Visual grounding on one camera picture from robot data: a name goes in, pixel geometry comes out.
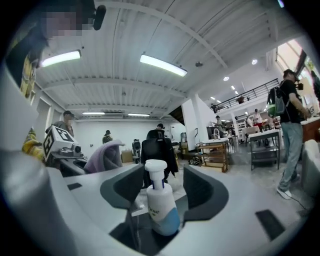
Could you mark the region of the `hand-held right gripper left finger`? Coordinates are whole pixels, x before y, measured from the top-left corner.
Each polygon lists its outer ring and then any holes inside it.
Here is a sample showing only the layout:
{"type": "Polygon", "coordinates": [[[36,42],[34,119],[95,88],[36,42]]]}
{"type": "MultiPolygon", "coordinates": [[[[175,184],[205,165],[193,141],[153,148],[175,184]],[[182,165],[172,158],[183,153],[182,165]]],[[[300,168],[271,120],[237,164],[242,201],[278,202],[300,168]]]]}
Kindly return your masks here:
{"type": "Polygon", "coordinates": [[[143,185],[144,167],[131,164],[65,179],[81,209],[113,242],[138,252],[132,210],[143,185]]]}

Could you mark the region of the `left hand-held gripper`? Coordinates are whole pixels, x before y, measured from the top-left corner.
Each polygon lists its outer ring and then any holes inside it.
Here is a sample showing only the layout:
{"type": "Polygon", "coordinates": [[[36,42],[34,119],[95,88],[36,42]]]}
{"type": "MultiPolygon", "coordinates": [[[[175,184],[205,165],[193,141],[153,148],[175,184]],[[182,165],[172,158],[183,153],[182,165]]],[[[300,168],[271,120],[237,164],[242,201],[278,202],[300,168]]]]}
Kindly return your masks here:
{"type": "Polygon", "coordinates": [[[81,146],[67,130],[52,125],[43,142],[43,150],[46,166],[58,169],[63,177],[88,173],[81,146]]]}

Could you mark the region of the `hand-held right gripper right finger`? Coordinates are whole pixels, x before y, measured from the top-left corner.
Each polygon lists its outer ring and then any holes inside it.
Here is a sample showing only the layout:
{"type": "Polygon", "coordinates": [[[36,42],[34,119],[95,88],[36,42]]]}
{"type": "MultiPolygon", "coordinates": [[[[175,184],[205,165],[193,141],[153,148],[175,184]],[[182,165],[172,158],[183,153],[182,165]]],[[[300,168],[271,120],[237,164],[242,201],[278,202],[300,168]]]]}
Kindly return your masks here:
{"type": "Polygon", "coordinates": [[[305,223],[294,208],[251,181],[187,165],[182,253],[278,253],[305,223]]]}

